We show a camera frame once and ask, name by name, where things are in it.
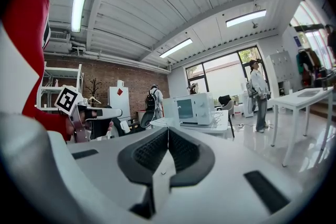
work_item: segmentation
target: white floor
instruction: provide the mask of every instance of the white floor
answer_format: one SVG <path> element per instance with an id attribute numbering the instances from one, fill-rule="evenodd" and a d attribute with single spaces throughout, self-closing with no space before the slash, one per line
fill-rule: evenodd
<path id="1" fill-rule="evenodd" d="M 255 114 L 250 118 L 243 116 L 233 118 L 232 125 L 234 126 L 235 138 L 232 137 L 230 128 L 221 137 L 234 141 L 234 143 L 239 143 L 256 152 L 280 170 L 295 178 L 304 190 L 310 189 L 329 168 L 330 158 L 328 156 L 330 156 L 331 150 L 334 150 L 336 125 L 333 123 L 330 127 L 326 148 L 321 151 L 327 120 L 311 114 L 307 136 L 303 136 L 305 131 L 305 112 L 300 111 L 299 115 L 299 126 L 302 126 L 302 129 L 299 128 L 296 135 L 296 143 L 287 167 L 282 167 L 281 163 L 286 154 L 289 138 L 292 135 L 291 111 L 284 110 L 279 112 L 278 134 L 274 147 L 270 146 L 274 131 L 273 111 L 267 112 L 266 122 L 269 128 L 263 134 L 256 132 L 257 114 Z"/>

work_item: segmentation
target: white table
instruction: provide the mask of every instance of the white table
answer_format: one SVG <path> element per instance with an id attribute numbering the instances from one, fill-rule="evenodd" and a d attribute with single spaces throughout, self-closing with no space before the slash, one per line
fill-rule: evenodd
<path id="1" fill-rule="evenodd" d="M 214 121 L 210 125 L 181 124 L 181 128 L 196 130 L 206 134 L 223 134 L 227 130 L 228 111 L 214 111 Z M 170 127 L 165 118 L 150 122 L 151 126 Z"/>
<path id="2" fill-rule="evenodd" d="M 289 140 L 288 148 L 286 155 L 283 159 L 282 165 L 283 167 L 287 166 L 289 157 L 293 151 L 294 143 L 295 143 L 295 135 L 298 130 L 298 122 L 299 122 L 299 110 L 306 108 L 306 129 L 304 132 L 304 136 L 307 135 L 308 124 L 309 124 L 309 110 L 310 106 L 314 103 L 321 101 L 322 99 L 328 98 L 328 118 L 327 118 L 327 128 L 325 129 L 325 134 L 321 146 L 321 150 L 324 150 L 325 144 L 327 142 L 327 137 L 329 134 L 329 129 L 331 125 L 331 115 L 332 115 L 332 90 L 333 87 L 328 87 L 326 91 L 322 88 L 311 88 L 311 89 L 304 89 L 302 91 L 298 91 L 289 95 L 285 95 L 283 97 L 274 98 L 272 101 L 274 102 L 274 112 L 275 112 L 275 123 L 274 123 L 274 134 L 273 134 L 273 141 L 271 146 L 275 145 L 275 140 L 277 137 L 278 131 L 278 107 L 284 107 L 287 109 L 293 110 L 293 132 L 292 136 Z M 300 97 L 302 94 L 307 94 L 311 91 L 318 91 L 317 94 L 311 97 Z"/>

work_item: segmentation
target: light fixture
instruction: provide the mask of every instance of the light fixture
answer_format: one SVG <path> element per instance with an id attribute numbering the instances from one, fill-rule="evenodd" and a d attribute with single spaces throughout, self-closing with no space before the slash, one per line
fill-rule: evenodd
<path id="1" fill-rule="evenodd" d="M 190 38 L 188 38 L 187 40 L 181 42 L 180 44 L 177 44 L 177 45 L 174 46 L 173 48 L 170 48 L 168 51 L 162 53 L 162 54 L 160 55 L 160 57 L 161 57 L 161 58 L 165 58 L 165 57 L 167 57 L 168 55 L 173 54 L 174 52 L 178 51 L 179 49 L 182 49 L 183 47 L 185 47 L 185 46 L 191 44 L 192 42 L 193 42 L 193 41 L 192 41 Z"/>
<path id="2" fill-rule="evenodd" d="M 71 15 L 72 32 L 80 32 L 84 2 L 85 0 L 73 0 Z"/>
<path id="3" fill-rule="evenodd" d="M 239 16 L 237 18 L 227 20 L 226 21 L 226 27 L 230 27 L 232 25 L 237 25 L 237 24 L 246 22 L 247 20 L 253 20 L 255 18 L 264 17 L 265 15 L 266 15 L 266 10 L 265 9 L 258 10 L 257 12 L 248 13 L 248 14 Z"/>

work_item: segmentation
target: table leg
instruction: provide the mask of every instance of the table leg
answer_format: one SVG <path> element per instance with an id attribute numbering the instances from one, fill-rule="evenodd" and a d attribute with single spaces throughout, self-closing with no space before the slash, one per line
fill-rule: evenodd
<path id="1" fill-rule="evenodd" d="M 295 135 L 298 130 L 298 120 L 299 120 L 299 110 L 294 109 L 293 110 L 293 132 L 292 132 L 292 137 L 289 140 L 287 152 L 285 155 L 285 158 L 283 159 L 282 166 L 286 167 L 288 163 L 288 159 L 293 151 L 294 144 L 295 144 Z"/>
<path id="2" fill-rule="evenodd" d="M 306 107 L 306 130 L 304 131 L 304 136 L 307 136 L 308 125 L 309 125 L 309 113 L 310 113 L 310 106 Z"/>
<path id="3" fill-rule="evenodd" d="M 326 145 L 326 143 L 327 143 L 328 134 L 329 134 L 330 125 L 331 125 L 332 100 L 333 100 L 333 94 L 332 94 L 332 92 L 330 92 L 330 94 L 329 94 L 329 96 L 328 96 L 327 128 L 325 128 L 325 134 L 324 134 L 324 138 L 323 138 L 323 142 L 322 142 L 321 150 L 324 150 L 324 148 L 325 148 L 325 145 Z"/>
<path id="4" fill-rule="evenodd" d="M 273 132 L 273 141 L 272 141 L 271 146 L 275 145 L 275 139 L 277 138 L 277 132 L 278 132 L 278 113 L 279 113 L 278 105 L 274 105 L 274 132 Z"/>

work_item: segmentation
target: refrigerator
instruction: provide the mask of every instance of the refrigerator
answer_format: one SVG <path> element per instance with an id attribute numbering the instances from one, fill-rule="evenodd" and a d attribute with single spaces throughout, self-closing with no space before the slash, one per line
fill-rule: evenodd
<path id="1" fill-rule="evenodd" d="M 110 87 L 108 90 L 108 100 L 109 105 L 113 109 L 122 110 L 122 115 L 118 117 L 120 121 L 131 119 L 128 87 Z"/>

